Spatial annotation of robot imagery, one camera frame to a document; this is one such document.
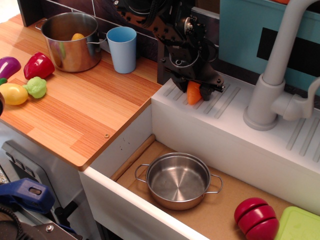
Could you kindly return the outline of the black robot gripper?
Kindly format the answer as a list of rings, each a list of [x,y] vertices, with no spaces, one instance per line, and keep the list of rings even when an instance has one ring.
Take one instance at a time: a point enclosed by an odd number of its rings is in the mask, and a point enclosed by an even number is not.
[[[218,49],[209,44],[197,48],[164,45],[160,54],[160,84],[172,80],[185,93],[189,81],[199,83],[201,97],[209,101],[214,91],[225,90],[223,78],[211,66],[217,53]]]

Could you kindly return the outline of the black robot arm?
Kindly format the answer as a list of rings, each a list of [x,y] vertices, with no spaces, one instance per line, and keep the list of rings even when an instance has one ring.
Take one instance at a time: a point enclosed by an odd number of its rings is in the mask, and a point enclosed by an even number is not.
[[[211,62],[218,48],[206,38],[206,25],[192,13],[193,0],[115,0],[117,12],[130,24],[151,31],[163,47],[158,62],[175,85],[186,92],[199,84],[208,101],[214,91],[225,90],[223,78]]]

